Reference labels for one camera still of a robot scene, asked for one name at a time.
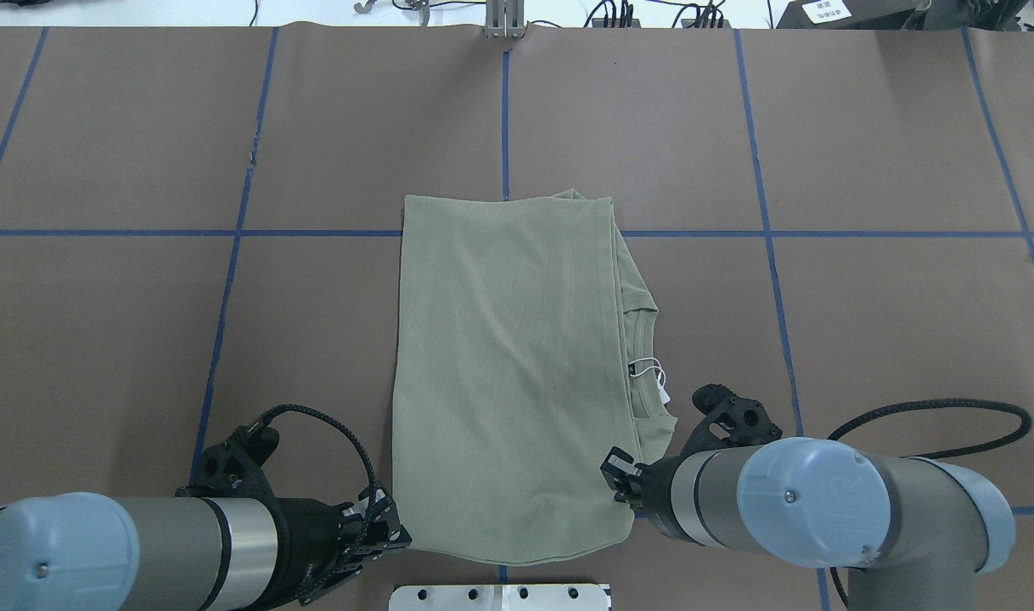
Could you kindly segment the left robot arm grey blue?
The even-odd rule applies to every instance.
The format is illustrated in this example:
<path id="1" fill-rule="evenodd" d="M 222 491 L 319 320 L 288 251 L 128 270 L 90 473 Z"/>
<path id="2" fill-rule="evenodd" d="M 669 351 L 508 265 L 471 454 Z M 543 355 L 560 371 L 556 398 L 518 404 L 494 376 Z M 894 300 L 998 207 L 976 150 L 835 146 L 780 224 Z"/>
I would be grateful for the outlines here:
<path id="1" fill-rule="evenodd" d="M 409 547 L 383 490 L 358 502 L 33 496 L 0 507 L 0 610 L 273 610 Z"/>

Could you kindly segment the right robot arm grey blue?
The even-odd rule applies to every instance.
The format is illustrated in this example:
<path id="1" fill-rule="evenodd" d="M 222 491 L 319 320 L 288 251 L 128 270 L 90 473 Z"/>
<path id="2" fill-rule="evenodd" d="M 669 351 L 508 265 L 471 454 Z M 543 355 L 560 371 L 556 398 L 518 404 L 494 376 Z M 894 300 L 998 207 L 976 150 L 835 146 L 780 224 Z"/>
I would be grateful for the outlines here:
<path id="1" fill-rule="evenodd" d="M 929 457 L 881 457 L 793 437 L 642 464 L 610 449 L 615 499 L 661 534 L 846 569 L 851 610 L 975 610 L 976 581 L 1016 542 L 1014 512 L 990 480 Z"/>

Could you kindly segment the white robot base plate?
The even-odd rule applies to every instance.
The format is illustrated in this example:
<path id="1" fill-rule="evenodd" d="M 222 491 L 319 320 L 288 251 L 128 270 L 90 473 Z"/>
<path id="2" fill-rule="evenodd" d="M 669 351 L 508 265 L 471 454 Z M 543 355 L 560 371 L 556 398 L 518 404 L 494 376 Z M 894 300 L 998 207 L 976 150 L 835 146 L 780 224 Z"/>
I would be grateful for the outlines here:
<path id="1" fill-rule="evenodd" d="M 389 610 L 613 610 L 610 585 L 592 583 L 400 586 Z"/>

